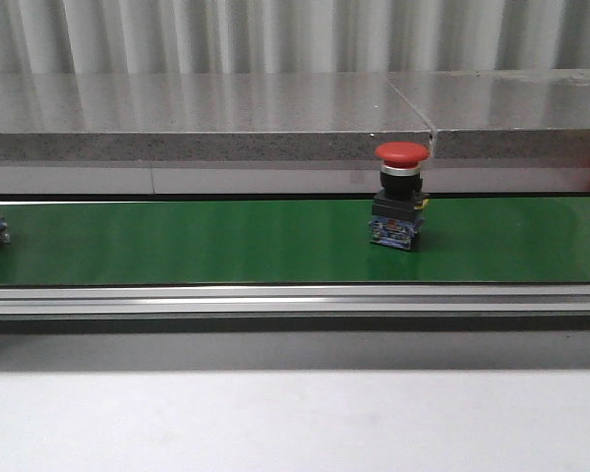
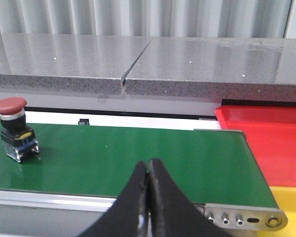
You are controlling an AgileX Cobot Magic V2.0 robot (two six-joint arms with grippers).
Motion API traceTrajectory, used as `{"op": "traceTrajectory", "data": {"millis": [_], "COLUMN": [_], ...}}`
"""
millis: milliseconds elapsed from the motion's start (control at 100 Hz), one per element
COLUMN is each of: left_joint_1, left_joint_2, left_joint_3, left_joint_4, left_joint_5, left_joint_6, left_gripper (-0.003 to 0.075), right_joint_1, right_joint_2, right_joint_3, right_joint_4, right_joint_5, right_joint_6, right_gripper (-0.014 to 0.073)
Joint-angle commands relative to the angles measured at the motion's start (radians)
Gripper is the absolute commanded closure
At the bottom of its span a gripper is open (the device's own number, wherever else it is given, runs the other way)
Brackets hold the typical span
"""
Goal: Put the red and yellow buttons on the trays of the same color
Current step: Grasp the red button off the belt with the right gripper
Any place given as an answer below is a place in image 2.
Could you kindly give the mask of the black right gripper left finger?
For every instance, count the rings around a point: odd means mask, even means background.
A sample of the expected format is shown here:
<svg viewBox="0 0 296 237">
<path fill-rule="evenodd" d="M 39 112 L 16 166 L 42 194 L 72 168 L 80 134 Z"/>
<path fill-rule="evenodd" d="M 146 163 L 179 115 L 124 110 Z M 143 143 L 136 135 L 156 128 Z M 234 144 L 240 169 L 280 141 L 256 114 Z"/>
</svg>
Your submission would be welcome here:
<svg viewBox="0 0 296 237">
<path fill-rule="evenodd" d="M 80 237 L 146 237 L 148 235 L 147 165 L 140 161 L 113 205 Z"/>
</svg>

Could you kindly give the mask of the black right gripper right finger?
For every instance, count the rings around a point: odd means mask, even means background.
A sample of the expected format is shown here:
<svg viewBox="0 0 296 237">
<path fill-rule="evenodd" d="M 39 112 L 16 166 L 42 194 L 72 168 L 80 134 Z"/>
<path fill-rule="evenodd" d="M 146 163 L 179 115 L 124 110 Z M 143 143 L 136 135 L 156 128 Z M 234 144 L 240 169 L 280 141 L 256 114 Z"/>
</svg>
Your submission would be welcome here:
<svg viewBox="0 0 296 237">
<path fill-rule="evenodd" d="M 149 162 L 149 207 L 154 237 L 230 237 L 190 202 L 162 160 Z"/>
</svg>

